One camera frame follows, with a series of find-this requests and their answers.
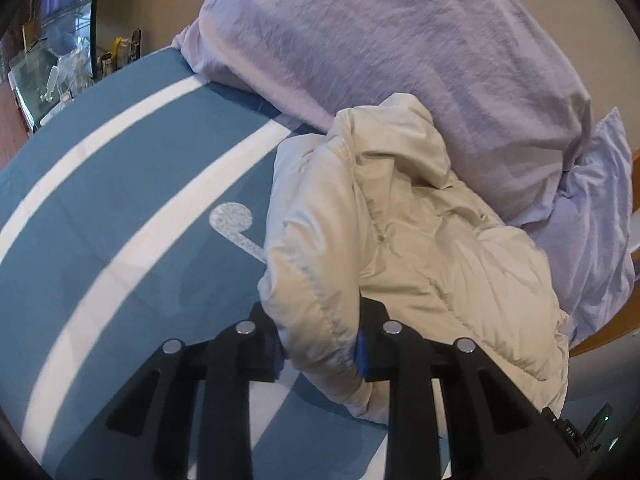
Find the beige puffer jacket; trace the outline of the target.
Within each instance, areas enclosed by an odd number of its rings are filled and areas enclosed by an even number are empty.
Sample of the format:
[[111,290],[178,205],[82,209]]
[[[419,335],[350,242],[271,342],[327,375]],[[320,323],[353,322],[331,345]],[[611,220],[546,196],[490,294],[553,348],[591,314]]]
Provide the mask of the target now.
[[362,298],[425,338],[475,340],[536,408],[562,410],[566,314],[548,258],[456,176],[415,96],[280,144],[264,257],[259,297],[286,355],[352,416],[384,424],[390,397],[356,369]]

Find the blue white striped bedsheet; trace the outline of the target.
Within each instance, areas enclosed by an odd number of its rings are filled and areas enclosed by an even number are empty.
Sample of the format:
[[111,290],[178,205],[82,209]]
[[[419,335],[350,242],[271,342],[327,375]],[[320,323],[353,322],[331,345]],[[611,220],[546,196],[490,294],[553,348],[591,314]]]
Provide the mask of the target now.
[[1,406],[52,477],[165,341],[245,318],[276,149],[309,131],[174,49],[107,77],[1,174]]

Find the small lavender pillow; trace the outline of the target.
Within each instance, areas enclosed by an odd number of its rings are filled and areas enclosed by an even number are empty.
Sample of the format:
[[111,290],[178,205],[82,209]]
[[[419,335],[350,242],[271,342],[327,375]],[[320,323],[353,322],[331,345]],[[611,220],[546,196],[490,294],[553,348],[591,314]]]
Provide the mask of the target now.
[[525,227],[548,256],[572,347],[610,322],[634,289],[631,170],[623,119],[613,108],[563,174],[549,218]]

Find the glass desk with clutter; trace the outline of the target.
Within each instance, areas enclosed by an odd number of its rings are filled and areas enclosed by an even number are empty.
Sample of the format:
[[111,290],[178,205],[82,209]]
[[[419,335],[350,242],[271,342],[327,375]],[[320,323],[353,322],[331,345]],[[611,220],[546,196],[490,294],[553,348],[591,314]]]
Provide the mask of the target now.
[[34,20],[22,27],[23,50],[9,62],[9,83],[29,133],[35,133],[82,92],[141,58],[142,30],[117,37],[97,58],[91,42],[56,30],[37,34]]

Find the large lavender pillow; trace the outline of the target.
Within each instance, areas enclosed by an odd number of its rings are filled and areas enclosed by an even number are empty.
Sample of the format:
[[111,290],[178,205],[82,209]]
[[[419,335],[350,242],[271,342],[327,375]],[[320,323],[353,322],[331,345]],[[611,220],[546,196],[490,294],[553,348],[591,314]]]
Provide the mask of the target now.
[[550,216],[591,127],[578,73],[518,0],[204,0],[172,44],[320,130],[412,94],[456,174],[516,226]]

